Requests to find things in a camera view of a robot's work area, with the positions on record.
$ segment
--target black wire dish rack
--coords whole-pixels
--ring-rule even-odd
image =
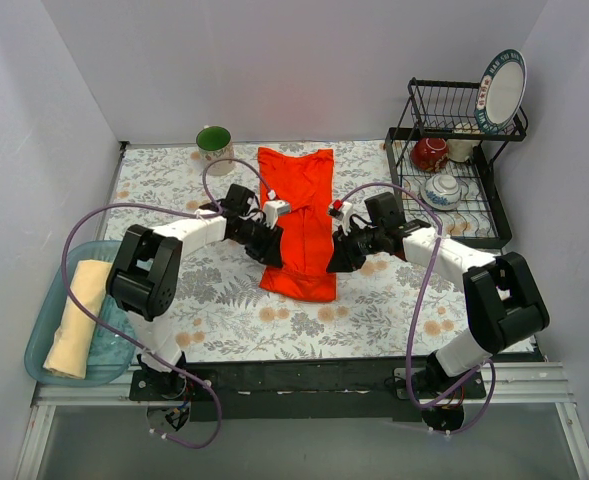
[[[501,249],[512,238],[512,231],[494,183],[494,162],[509,142],[523,141],[528,120],[519,108],[499,132],[478,133],[474,109],[479,87],[480,83],[473,82],[413,78],[408,84],[410,96],[403,114],[398,125],[389,129],[385,148],[392,182],[419,195],[420,186],[431,174],[419,170],[410,160],[410,152],[418,140],[424,137],[480,140],[470,160],[465,163],[449,161],[441,170],[440,173],[457,178],[463,189],[463,199],[456,210],[436,213],[443,222],[444,232],[461,243],[473,248]],[[408,110],[412,126],[403,127]],[[461,124],[469,126],[461,129]],[[485,141],[503,142],[489,161],[482,148]],[[407,220],[420,218],[433,223],[408,195],[400,195],[400,200]]]

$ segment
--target towel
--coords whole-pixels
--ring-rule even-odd
[[[283,268],[267,267],[260,286],[307,302],[336,300],[336,274],[327,273],[332,257],[332,202],[334,152],[319,150],[304,157],[288,157],[269,148],[258,149],[261,174],[289,202],[291,213],[278,219],[283,227]],[[261,201],[267,191],[261,185]]]
[[[78,262],[72,292],[94,315],[98,315],[105,298],[105,283],[112,264],[99,260]],[[75,304],[67,299],[61,326],[54,334],[54,343],[43,368],[55,375],[85,378],[87,356],[92,343],[96,322],[85,315]]]

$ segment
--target blue plastic tray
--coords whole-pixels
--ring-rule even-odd
[[[114,261],[120,241],[88,242],[76,247],[68,255],[68,274],[73,278],[81,260]],[[25,369],[35,380],[50,385],[68,387],[95,387],[111,382],[130,365],[134,345],[97,325],[87,359],[87,374],[84,379],[52,375],[43,368],[45,358],[54,342],[54,332],[61,324],[67,293],[59,269],[45,297],[41,311],[32,330],[25,350]],[[134,336],[125,312],[116,306],[112,297],[105,297],[100,317],[130,336]]]

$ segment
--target white bracket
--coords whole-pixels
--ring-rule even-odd
[[[427,267],[437,238],[434,228],[421,228],[404,238],[403,251],[407,261]],[[472,267],[483,267],[490,263],[494,263],[494,255],[491,253],[467,247],[451,238],[443,238],[434,272],[463,291],[463,274]]]
[[[209,210],[196,210],[195,215],[211,215]],[[209,243],[221,242],[225,238],[227,220],[223,216],[213,218],[186,218],[177,222],[154,227],[154,233],[164,237],[178,238],[183,242],[181,258],[195,252]]]
[[[265,212],[267,226],[274,228],[278,217],[290,213],[292,208],[285,200],[268,200],[263,205],[263,211]]]
[[[338,210],[337,216],[334,216],[330,213],[333,209]],[[340,220],[341,226],[343,227],[343,231],[346,234],[350,232],[350,219],[352,218],[352,215],[354,215],[354,205],[352,203],[343,202],[338,209],[336,209],[334,204],[332,204],[328,209],[328,213],[330,216],[336,218],[337,220]]]

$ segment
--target white cup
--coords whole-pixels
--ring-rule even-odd
[[[471,133],[478,135],[481,131],[469,123],[459,123],[454,127],[454,133]],[[480,140],[459,140],[450,138],[447,141],[447,156],[453,162],[465,163],[472,158],[474,147],[481,143]]]

